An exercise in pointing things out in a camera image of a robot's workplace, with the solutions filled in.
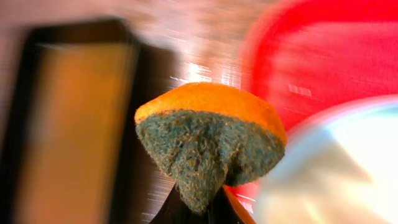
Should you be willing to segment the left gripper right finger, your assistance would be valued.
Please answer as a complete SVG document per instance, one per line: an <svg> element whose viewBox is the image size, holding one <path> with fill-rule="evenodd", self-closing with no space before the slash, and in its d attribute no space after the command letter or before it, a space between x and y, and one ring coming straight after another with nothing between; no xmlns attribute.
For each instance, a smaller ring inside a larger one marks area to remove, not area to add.
<svg viewBox="0 0 398 224"><path fill-rule="evenodd" d="M244 224L233 208L224 188L220 188L210 202L207 211L207 224Z"/></svg>

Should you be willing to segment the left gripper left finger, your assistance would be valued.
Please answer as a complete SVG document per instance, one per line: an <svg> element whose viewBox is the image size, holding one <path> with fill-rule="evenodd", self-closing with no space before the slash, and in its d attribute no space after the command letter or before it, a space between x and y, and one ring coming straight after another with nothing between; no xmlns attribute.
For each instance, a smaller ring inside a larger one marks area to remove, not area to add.
<svg viewBox="0 0 398 224"><path fill-rule="evenodd" d="M190 209L185 205L180 197L178 187L174 185L163 206L150 224L189 224Z"/></svg>

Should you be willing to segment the orange green sponge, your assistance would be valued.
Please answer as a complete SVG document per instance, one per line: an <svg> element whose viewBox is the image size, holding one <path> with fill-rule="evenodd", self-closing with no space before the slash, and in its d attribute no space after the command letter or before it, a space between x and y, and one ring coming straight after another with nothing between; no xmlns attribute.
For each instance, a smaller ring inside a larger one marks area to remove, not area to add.
<svg viewBox="0 0 398 224"><path fill-rule="evenodd" d="M188 83L140 106L134 120L148 155L175 181L190 223L207 223L220 188L244 223L253 222L230 188L264 177L285 154L271 104L231 86Z"/></svg>

